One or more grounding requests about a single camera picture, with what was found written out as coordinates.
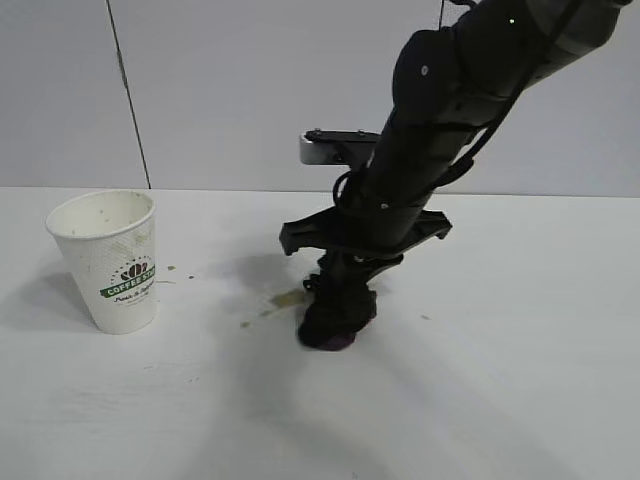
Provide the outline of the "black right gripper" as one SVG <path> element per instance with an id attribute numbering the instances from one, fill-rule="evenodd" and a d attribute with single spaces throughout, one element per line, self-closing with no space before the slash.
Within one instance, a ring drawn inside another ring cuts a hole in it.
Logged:
<path id="1" fill-rule="evenodd" d="M 284 223 L 279 241 L 287 256 L 303 248 L 327 250 L 317 261 L 317 270 L 303 281 L 303 287 L 314 301 L 343 301 L 342 254 L 353 256 L 348 259 L 348 290 L 361 290 L 376 276 L 400 265 L 402 254 L 430 238 L 444 239 L 451 229 L 444 213 L 417 206 L 354 212 L 333 206 Z"/>

